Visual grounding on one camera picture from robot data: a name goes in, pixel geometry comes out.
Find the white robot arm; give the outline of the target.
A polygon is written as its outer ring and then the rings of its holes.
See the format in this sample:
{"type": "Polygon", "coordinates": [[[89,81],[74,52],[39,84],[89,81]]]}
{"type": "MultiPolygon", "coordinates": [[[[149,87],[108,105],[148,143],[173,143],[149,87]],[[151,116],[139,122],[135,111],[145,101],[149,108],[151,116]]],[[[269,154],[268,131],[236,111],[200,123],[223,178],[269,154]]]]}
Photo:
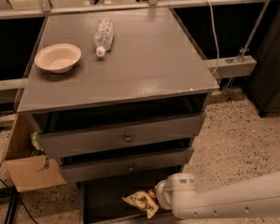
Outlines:
{"type": "Polygon", "coordinates": [[[156,186],[157,200],[179,219],[280,217],[280,171],[199,192],[194,175],[170,175],[156,186]]]}

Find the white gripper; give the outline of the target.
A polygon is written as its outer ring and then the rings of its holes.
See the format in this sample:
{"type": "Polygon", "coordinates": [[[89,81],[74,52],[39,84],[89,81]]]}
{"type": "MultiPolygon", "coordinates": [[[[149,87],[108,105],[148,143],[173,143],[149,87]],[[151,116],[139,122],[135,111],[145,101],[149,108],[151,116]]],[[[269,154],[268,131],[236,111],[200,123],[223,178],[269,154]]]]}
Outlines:
{"type": "Polygon", "coordinates": [[[165,180],[162,180],[155,186],[157,201],[160,207],[164,210],[171,210],[170,195],[165,191],[165,180]]]}

